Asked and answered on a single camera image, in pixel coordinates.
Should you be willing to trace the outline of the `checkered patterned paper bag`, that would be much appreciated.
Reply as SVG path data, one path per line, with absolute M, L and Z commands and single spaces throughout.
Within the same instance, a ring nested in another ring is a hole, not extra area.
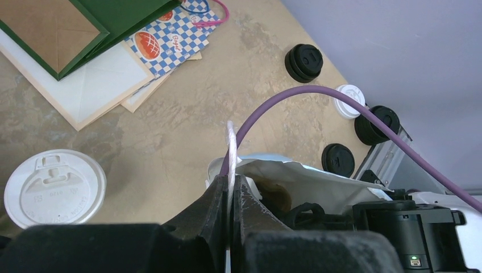
M 163 77 L 204 49 L 207 37 L 229 19 L 227 7 L 221 1 L 215 3 L 223 9 L 223 18 L 209 1 L 181 1 L 125 41 L 155 79 Z

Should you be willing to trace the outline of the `green paper bag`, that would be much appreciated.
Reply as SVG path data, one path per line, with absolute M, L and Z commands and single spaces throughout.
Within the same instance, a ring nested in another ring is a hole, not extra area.
M 1 1 L 1 30 L 61 80 L 180 1 Z

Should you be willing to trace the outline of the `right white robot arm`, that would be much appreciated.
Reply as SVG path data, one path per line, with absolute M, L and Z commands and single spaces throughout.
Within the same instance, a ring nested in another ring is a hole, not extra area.
M 294 230 L 367 230 L 383 235 L 404 272 L 481 272 L 481 215 L 455 195 L 396 191 L 389 200 L 328 214 L 306 202 L 281 215 Z

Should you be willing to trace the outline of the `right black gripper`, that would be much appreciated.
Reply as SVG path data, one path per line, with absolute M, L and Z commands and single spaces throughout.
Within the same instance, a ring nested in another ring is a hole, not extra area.
M 293 230 L 368 230 L 395 248 L 405 272 L 467 272 L 456 227 L 466 219 L 458 210 L 418 204 L 405 195 L 393 201 L 360 202 L 348 214 L 328 214 L 305 202 L 281 215 Z

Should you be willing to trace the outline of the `light blue paper bag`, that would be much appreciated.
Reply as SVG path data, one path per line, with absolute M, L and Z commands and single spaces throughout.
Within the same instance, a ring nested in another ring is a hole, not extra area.
M 278 154 L 236 154 L 232 174 L 248 178 L 255 197 L 260 197 L 256 179 L 265 179 L 287 190 L 292 207 L 305 202 L 319 204 L 328 214 L 347 213 L 360 202 L 389 201 L 389 190 L 382 185 L 349 179 L 292 161 Z

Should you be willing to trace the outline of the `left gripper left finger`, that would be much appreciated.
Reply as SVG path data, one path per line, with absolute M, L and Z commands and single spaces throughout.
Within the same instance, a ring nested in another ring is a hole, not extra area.
M 37 225 L 11 241 L 2 272 L 223 272 L 228 179 L 160 224 Z

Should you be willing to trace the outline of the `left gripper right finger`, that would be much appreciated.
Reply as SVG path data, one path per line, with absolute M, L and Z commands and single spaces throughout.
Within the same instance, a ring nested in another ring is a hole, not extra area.
M 237 176 L 231 206 L 231 272 L 403 272 L 398 255 L 371 231 L 294 231 Z

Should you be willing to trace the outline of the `cream paper bag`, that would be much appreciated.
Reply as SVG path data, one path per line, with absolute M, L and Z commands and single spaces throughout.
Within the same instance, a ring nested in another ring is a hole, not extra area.
M 120 42 L 60 81 L 1 32 L 1 52 L 77 131 L 139 94 L 143 100 L 166 77 L 155 79 L 126 42 Z

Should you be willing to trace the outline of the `black cup lid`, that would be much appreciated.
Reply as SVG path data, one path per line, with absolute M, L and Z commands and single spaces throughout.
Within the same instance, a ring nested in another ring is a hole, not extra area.
M 323 56 L 321 51 L 311 44 L 297 44 L 286 53 L 284 64 L 294 80 L 305 84 L 321 74 Z
M 340 143 L 327 145 L 321 155 L 324 171 L 350 178 L 355 171 L 355 158 L 352 152 Z

